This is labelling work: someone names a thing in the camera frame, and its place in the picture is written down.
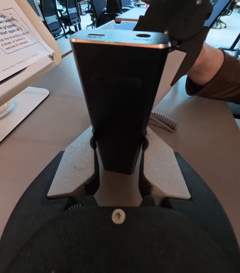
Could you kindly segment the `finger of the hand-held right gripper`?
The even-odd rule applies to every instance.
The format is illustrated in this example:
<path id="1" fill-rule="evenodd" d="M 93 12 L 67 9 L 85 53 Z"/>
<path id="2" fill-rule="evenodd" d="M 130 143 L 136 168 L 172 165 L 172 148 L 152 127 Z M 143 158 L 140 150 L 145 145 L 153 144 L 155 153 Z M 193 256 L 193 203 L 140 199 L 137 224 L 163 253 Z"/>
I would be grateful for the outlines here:
<path id="1" fill-rule="evenodd" d="M 203 48 L 203 43 L 206 40 L 206 27 L 196 33 L 193 37 L 185 40 L 176 50 L 173 52 L 186 53 L 183 61 L 181 62 L 175 77 L 171 82 L 173 86 L 181 77 L 183 77 L 195 64 L 200 52 Z"/>

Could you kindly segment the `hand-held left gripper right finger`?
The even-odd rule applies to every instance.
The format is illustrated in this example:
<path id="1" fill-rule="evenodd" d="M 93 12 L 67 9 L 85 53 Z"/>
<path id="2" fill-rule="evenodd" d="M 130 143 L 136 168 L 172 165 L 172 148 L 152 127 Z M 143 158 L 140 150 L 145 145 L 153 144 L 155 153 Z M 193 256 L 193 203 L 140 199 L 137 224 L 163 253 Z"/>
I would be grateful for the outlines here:
<path id="1" fill-rule="evenodd" d="M 191 198 L 173 149 L 151 128 L 142 144 L 139 191 L 142 198 L 151 195 L 155 200 Z"/>

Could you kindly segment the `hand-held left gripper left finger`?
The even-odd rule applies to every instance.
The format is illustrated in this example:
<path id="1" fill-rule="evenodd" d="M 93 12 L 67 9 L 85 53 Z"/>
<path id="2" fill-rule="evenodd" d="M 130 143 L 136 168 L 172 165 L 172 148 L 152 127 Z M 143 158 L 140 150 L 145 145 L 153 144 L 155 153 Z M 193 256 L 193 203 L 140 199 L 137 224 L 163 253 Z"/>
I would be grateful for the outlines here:
<path id="1" fill-rule="evenodd" d="M 90 145 L 92 126 L 64 150 L 47 197 L 85 197 L 86 183 L 94 177 L 94 148 Z"/>

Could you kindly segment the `black usb hub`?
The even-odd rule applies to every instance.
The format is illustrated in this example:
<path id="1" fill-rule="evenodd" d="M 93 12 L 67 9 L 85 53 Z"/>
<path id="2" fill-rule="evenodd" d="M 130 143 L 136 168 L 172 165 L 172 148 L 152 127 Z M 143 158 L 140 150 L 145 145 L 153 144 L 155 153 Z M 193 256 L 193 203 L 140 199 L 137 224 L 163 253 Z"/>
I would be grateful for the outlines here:
<path id="1" fill-rule="evenodd" d="M 70 37 L 103 168 L 133 174 L 169 51 L 165 33 L 81 30 Z"/>

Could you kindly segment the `person's right forearm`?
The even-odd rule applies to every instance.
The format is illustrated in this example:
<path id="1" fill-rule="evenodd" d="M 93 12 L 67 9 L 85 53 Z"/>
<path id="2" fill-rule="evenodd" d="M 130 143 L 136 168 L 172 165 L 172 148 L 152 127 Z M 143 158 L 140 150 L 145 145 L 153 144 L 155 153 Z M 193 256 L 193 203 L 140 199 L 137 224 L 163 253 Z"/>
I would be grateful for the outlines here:
<path id="1" fill-rule="evenodd" d="M 205 85 L 200 86 L 187 76 L 186 93 L 189 96 L 240 104 L 240 59 L 225 51 L 223 53 L 224 62 L 220 70 Z"/>

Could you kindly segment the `person's right hand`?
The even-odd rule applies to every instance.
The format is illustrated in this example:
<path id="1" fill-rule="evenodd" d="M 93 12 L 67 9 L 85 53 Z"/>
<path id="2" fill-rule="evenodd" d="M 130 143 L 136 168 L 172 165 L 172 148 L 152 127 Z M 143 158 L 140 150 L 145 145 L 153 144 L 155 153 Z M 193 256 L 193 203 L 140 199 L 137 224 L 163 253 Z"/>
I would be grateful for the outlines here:
<path id="1" fill-rule="evenodd" d="M 223 62 L 223 51 L 204 42 L 202 50 L 192 68 L 187 72 L 187 76 L 196 84 L 203 86 L 217 74 Z"/>

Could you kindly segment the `black office chair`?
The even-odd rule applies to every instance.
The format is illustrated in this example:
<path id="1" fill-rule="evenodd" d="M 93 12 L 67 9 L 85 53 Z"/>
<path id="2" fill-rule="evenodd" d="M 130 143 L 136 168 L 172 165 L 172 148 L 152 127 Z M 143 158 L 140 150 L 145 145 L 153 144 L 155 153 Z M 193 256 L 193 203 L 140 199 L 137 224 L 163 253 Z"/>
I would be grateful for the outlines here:
<path id="1" fill-rule="evenodd" d="M 233 0 L 210 0 L 213 11 L 210 17 L 205 21 L 204 26 L 213 29 L 226 28 L 227 24 L 221 20 L 221 17 L 230 16 L 233 12 L 235 1 Z"/>
<path id="2" fill-rule="evenodd" d="M 66 38 L 66 32 L 58 15 L 55 0 L 40 0 L 40 10 L 44 21 L 55 40 Z"/>
<path id="3" fill-rule="evenodd" d="M 81 30 L 81 18 L 78 10 L 77 0 L 59 0 L 61 6 L 66 9 L 66 15 L 63 15 L 63 9 L 58 9 L 60 13 L 60 20 L 64 25 L 64 36 L 72 35 L 73 33 Z"/>
<path id="4" fill-rule="evenodd" d="M 122 14 L 122 3 L 117 0 L 90 0 L 88 10 L 85 11 L 91 16 L 92 23 L 86 26 L 88 28 L 98 28 L 107 22 L 114 20 L 115 17 Z"/>

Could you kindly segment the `wooden office desk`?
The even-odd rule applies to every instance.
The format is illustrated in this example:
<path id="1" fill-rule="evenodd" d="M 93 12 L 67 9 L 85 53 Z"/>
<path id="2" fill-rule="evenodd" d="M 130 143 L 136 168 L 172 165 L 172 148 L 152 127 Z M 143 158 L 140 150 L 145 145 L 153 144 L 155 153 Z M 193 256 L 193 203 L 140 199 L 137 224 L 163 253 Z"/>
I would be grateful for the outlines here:
<path id="1" fill-rule="evenodd" d="M 148 8 L 146 7 L 135 7 L 131 10 L 124 12 L 115 17 L 115 22 L 120 23 L 122 21 L 137 22 L 140 16 L 144 16 Z"/>

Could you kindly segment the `instruction sheet on stand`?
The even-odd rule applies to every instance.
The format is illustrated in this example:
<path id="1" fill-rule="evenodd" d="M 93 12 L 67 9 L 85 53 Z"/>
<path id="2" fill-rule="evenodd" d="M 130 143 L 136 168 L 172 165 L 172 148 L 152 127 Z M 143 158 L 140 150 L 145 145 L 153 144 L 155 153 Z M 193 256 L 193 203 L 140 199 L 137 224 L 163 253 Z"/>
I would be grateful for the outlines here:
<path id="1" fill-rule="evenodd" d="M 59 46 L 27 1 L 16 1 L 43 40 L 54 50 L 55 62 L 42 58 L 0 82 L 0 143 L 48 96 L 43 88 L 30 87 L 61 61 Z"/>

